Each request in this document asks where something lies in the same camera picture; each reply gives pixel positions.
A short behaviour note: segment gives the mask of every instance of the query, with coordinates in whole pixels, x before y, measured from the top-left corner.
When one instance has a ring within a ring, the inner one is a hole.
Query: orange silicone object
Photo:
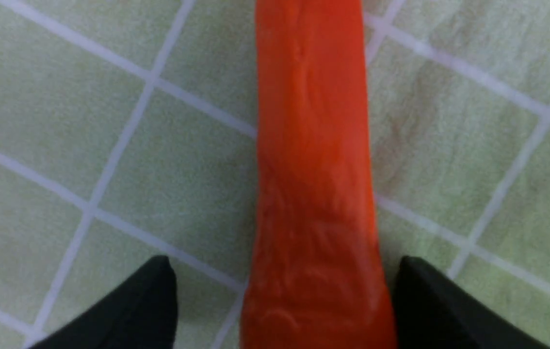
[[[359,0],[257,0],[258,231],[243,349],[394,349]]]

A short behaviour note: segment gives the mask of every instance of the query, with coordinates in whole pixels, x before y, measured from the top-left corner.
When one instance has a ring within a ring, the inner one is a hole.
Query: red-orange elongated object
[[[242,349],[394,349],[359,0],[257,0],[258,231]]]

